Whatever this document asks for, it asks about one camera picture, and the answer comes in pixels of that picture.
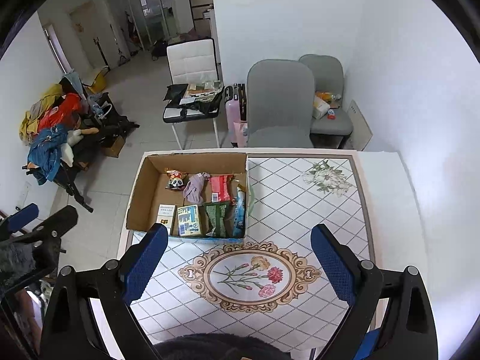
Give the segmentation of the yellow blue tissue pack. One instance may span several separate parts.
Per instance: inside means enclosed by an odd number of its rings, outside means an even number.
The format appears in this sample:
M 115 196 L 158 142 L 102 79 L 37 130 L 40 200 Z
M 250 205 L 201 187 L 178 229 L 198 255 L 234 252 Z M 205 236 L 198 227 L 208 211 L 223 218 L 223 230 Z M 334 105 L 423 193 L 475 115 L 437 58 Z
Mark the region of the yellow blue tissue pack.
M 186 205 L 177 209 L 178 234 L 180 237 L 201 236 L 199 207 Z

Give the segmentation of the blue gold snack sachet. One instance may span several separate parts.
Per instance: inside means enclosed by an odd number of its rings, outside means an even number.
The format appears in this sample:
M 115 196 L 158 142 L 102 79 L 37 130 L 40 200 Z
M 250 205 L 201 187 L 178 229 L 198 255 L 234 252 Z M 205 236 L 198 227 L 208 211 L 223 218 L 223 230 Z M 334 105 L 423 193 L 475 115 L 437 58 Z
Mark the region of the blue gold snack sachet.
M 246 191 L 240 184 L 237 186 L 233 212 L 232 237 L 243 238 L 245 232 Z

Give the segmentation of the small cardboard box on floor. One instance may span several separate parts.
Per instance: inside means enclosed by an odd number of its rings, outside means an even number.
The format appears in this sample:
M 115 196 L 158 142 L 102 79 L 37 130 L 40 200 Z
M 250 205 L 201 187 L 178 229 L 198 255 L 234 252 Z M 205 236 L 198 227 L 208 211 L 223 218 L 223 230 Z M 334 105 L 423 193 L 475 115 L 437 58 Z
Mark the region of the small cardboard box on floor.
M 124 145 L 125 139 L 122 136 L 112 136 L 103 141 L 100 150 L 106 157 L 119 158 Z

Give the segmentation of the pile of colourful clothes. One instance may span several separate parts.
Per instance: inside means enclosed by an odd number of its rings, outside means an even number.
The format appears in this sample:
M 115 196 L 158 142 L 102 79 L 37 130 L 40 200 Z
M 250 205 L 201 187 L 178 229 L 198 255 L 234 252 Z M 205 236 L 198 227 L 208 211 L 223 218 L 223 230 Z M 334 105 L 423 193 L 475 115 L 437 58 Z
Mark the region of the pile of colourful clothes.
M 79 75 L 71 71 L 25 113 L 19 128 L 28 146 L 24 170 L 39 185 L 54 181 L 62 167 L 86 168 L 105 140 L 88 101 Z

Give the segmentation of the white red carton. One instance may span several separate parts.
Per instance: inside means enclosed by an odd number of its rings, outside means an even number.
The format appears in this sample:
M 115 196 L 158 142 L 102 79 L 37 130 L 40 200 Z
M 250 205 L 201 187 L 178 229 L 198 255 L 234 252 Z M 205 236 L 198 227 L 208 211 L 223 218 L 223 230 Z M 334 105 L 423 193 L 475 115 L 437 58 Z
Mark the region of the white red carton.
M 167 229 L 168 235 L 172 234 L 173 222 L 176 213 L 176 206 L 160 204 L 157 211 L 156 223 L 162 224 Z

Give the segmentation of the panda snack bag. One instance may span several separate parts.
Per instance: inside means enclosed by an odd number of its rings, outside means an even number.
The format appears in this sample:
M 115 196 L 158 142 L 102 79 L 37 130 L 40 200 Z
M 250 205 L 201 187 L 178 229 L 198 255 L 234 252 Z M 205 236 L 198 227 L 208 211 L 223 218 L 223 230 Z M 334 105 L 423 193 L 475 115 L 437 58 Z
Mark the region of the panda snack bag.
M 166 189 L 171 191 L 182 191 L 187 184 L 188 174 L 176 169 L 167 169 L 165 171 L 168 181 Z

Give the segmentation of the patterned white tablecloth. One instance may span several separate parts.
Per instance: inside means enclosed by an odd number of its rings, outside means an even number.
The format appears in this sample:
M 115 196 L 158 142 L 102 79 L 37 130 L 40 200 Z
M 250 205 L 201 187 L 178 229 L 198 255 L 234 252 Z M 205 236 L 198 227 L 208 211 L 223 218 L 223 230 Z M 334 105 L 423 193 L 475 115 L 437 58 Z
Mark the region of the patterned white tablecloth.
M 215 336 L 267 349 L 270 359 L 318 359 L 348 309 L 312 251 L 323 224 L 359 260 L 425 268 L 420 219 L 397 155 L 339 150 L 187 150 L 247 155 L 247 224 L 240 242 L 168 246 L 131 311 L 152 345 Z M 119 254 L 146 232 L 128 230 Z

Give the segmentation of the dark green snack bag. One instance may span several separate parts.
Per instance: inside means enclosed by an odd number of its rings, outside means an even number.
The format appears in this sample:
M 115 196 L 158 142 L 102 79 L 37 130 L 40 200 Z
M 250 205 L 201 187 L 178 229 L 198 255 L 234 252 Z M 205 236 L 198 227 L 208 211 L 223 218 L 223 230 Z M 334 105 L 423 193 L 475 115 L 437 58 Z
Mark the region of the dark green snack bag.
M 207 236 L 213 238 L 227 237 L 224 219 L 229 208 L 229 202 L 211 202 L 205 205 L 204 209 L 208 217 Z

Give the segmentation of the red snack bag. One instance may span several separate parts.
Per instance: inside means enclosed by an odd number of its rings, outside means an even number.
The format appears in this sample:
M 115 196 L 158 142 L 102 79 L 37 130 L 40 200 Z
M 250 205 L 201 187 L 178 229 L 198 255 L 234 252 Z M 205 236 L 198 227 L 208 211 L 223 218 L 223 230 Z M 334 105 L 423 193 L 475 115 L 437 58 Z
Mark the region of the red snack bag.
M 213 203 L 231 201 L 229 187 L 232 178 L 232 175 L 215 175 L 210 178 L 211 201 Z

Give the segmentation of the white leather chair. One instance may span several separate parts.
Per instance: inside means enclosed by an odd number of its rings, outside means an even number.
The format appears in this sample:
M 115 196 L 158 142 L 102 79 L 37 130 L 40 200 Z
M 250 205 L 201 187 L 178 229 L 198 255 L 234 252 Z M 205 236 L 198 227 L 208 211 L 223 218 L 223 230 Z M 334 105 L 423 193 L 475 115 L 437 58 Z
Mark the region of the white leather chair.
M 167 46 L 172 83 L 202 84 L 219 79 L 214 41 L 207 37 Z

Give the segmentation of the items on white chair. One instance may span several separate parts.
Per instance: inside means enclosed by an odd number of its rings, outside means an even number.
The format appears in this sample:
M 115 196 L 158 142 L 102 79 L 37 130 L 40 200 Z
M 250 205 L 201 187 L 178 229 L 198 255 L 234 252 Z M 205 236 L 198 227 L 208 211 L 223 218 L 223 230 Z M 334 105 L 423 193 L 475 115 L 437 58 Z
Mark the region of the items on white chair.
M 170 85 L 164 98 L 166 108 L 200 111 L 206 116 L 219 108 L 223 89 L 223 83 L 219 80 Z

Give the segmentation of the pink suitcase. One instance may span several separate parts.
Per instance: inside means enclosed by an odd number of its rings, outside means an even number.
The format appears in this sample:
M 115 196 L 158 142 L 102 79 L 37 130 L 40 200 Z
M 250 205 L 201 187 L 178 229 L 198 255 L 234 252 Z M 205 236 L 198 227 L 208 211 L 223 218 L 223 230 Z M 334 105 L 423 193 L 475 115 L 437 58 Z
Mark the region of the pink suitcase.
M 225 112 L 229 141 L 233 147 L 247 146 L 247 95 L 244 84 L 228 85 L 224 89 Z

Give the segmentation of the grey fabric chair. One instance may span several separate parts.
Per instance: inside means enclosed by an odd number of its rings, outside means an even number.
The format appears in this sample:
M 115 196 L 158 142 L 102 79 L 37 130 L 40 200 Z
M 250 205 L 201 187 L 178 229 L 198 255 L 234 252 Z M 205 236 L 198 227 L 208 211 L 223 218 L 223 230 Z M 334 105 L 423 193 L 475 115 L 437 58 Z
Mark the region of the grey fabric chair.
M 247 146 L 312 148 L 315 80 L 304 64 L 264 59 L 247 74 Z

